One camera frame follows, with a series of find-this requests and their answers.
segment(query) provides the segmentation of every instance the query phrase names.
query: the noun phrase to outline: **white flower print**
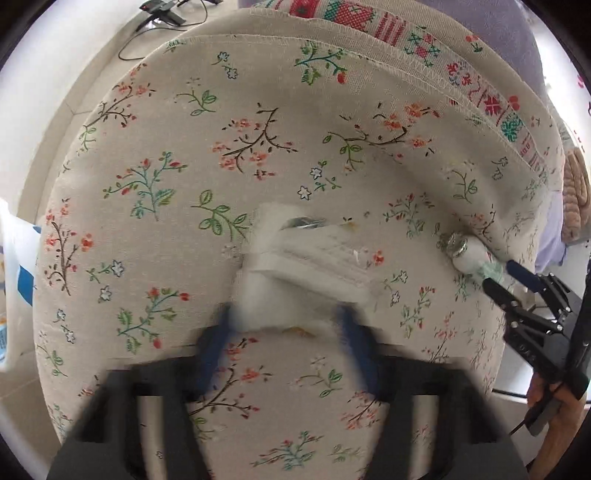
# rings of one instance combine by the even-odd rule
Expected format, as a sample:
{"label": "white flower print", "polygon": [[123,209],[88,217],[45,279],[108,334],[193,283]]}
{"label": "white flower print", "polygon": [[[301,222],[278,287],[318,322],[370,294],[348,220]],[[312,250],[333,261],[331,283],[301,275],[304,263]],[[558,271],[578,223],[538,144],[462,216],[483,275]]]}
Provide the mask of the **white flower print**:
{"label": "white flower print", "polygon": [[236,80],[238,78],[238,70],[231,69],[230,67],[224,67],[226,69],[226,75],[230,80]]}
{"label": "white flower print", "polygon": [[66,340],[68,341],[68,343],[76,343],[76,336],[74,335],[74,332],[72,332],[71,330],[67,330],[66,331]]}
{"label": "white flower print", "polygon": [[121,277],[121,275],[125,271],[123,262],[117,262],[117,260],[113,260],[113,264],[111,265],[111,271],[113,272],[115,277]]}
{"label": "white flower print", "polygon": [[392,292],[392,299],[390,300],[390,306],[393,307],[400,301],[400,293],[398,290]]}
{"label": "white flower print", "polygon": [[302,185],[297,194],[300,196],[300,200],[310,200],[312,192]]}
{"label": "white flower print", "polygon": [[322,176],[322,169],[318,167],[314,167],[310,170],[310,175],[312,175],[313,179],[319,179]]}
{"label": "white flower print", "polygon": [[301,382],[301,378],[296,378],[295,380],[292,380],[291,382],[288,383],[288,385],[290,386],[290,390],[292,391],[296,391],[299,390],[301,387],[303,387],[303,383]]}
{"label": "white flower print", "polygon": [[113,295],[113,293],[109,289],[109,286],[106,285],[105,288],[100,290],[99,303],[102,301],[111,301],[111,295]]}

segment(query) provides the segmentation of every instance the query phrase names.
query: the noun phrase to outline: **wall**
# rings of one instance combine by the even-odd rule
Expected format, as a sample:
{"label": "wall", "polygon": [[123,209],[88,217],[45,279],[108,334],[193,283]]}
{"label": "wall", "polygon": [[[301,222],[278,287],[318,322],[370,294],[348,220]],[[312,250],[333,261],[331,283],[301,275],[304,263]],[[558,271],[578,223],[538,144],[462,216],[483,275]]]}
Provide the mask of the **wall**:
{"label": "wall", "polygon": [[31,163],[56,112],[77,106],[81,96],[70,91],[74,83],[102,47],[140,13],[140,3],[57,0],[0,70],[0,197],[11,213],[17,213]]}

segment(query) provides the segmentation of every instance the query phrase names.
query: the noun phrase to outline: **lavender cloth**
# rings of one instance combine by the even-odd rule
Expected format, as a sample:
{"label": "lavender cloth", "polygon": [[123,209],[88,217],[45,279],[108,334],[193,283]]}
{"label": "lavender cloth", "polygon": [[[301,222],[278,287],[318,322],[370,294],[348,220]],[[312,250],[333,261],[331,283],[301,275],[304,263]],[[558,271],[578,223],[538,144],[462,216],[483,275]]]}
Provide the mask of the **lavender cloth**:
{"label": "lavender cloth", "polygon": [[[238,0],[240,8],[260,0]],[[527,20],[515,0],[420,0],[478,35],[519,74],[540,98],[545,98],[540,53]]]}
{"label": "lavender cloth", "polygon": [[566,245],[560,239],[564,217],[562,192],[551,192],[551,194],[547,223],[540,237],[538,255],[535,258],[536,273],[543,272],[550,264],[562,265],[566,255]]}

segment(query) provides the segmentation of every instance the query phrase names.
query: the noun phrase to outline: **floral print fabric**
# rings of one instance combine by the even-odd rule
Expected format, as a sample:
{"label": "floral print fabric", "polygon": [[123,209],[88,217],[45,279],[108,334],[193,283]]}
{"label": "floral print fabric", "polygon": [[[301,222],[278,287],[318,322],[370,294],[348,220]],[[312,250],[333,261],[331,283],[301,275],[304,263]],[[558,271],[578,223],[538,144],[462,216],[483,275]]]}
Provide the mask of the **floral print fabric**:
{"label": "floral print fabric", "polygon": [[[269,201],[347,224],[376,285],[368,323],[414,356],[466,358],[490,390],[502,313],[453,268],[441,236],[468,229],[530,265],[546,186],[471,114],[316,40],[205,36],[152,53],[91,114],[105,120],[83,127],[48,206],[35,330],[56,431],[113,359],[158,358],[209,324]],[[216,477],[362,476],[383,412],[349,363],[328,339],[232,339],[215,387],[189,406]],[[429,414],[416,419],[415,473],[433,431]]]}

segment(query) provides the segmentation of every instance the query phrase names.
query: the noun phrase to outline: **brown twig print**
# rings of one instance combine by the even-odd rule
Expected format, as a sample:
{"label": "brown twig print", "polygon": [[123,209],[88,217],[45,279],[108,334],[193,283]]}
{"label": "brown twig print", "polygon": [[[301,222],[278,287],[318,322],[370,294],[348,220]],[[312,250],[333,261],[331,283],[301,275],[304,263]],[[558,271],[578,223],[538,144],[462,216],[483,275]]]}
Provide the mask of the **brown twig print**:
{"label": "brown twig print", "polygon": [[57,261],[47,266],[44,275],[49,282],[49,286],[53,286],[54,282],[61,283],[61,290],[65,290],[68,295],[71,295],[68,273],[77,270],[77,265],[74,265],[72,260],[79,250],[88,251],[94,241],[89,233],[82,236],[79,243],[74,243],[74,240],[72,240],[77,236],[77,233],[62,224],[63,218],[69,214],[68,201],[69,199],[62,200],[62,207],[57,214],[59,223],[56,222],[56,214],[52,213],[51,210],[46,215],[46,224],[53,229],[45,240],[46,250],[50,251],[57,246],[55,248]]}
{"label": "brown twig print", "polygon": [[[277,110],[279,110],[279,107],[274,108],[273,110],[264,110],[261,108],[260,103],[257,103],[257,105],[259,107],[259,110],[256,111],[257,115],[261,113],[268,114],[267,120],[264,124],[243,118],[238,121],[231,120],[226,127],[222,128],[222,130],[226,130],[228,128],[236,128],[239,132],[239,135],[238,138],[234,139],[233,141],[242,143],[241,147],[232,149],[222,142],[216,142],[216,144],[212,147],[212,151],[225,151],[225,153],[222,153],[222,159],[220,161],[220,166],[222,168],[225,168],[227,170],[234,170],[234,168],[236,168],[241,173],[244,173],[243,165],[241,164],[241,162],[245,161],[244,153],[247,150],[251,153],[249,161],[256,163],[258,167],[264,164],[265,159],[273,152],[273,149],[284,150],[288,153],[297,152],[297,150],[292,147],[291,142],[286,142],[283,145],[279,144],[276,142],[277,135],[272,135],[269,133],[271,124],[277,121],[277,119],[275,119],[274,116],[277,113]],[[253,132],[260,132],[258,135],[255,134],[254,139],[249,138],[248,133],[244,132],[245,129],[251,126],[254,126]],[[266,152],[255,151],[257,147],[266,148]]]}

